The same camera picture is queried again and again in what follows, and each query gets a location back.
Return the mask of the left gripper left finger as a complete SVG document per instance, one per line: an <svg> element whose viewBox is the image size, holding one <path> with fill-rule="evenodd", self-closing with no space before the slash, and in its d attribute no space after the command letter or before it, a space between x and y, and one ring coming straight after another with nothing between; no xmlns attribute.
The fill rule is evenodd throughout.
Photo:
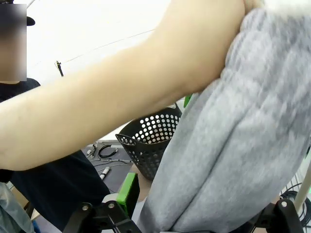
<svg viewBox="0 0 311 233"><path fill-rule="evenodd" d="M138 174L128 173L119 193L98 206L83 202L71 215L65 233L139 233L132 220L140 193Z"/></svg>

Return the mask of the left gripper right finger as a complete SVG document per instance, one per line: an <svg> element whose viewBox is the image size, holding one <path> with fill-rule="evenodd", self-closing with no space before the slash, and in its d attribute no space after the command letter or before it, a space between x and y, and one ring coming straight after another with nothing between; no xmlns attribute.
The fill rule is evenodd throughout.
<svg viewBox="0 0 311 233"><path fill-rule="evenodd" d="M241 233L253 233L256 228L268 233L302 233L303 227L294 204L289 199L270 203L259 214L239 227Z"/></svg>

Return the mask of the person's right hand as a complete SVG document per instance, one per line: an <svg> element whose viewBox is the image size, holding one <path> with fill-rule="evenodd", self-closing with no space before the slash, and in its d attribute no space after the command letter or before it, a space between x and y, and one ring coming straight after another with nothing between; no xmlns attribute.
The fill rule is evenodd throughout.
<svg viewBox="0 0 311 233"><path fill-rule="evenodd" d="M264 1L263 0L229 0L228 7L230 8L230 12L232 14L232 20L234 22L235 31L238 32L240 30L240 26L245 16L250 11L256 8L264 7Z"/></svg>

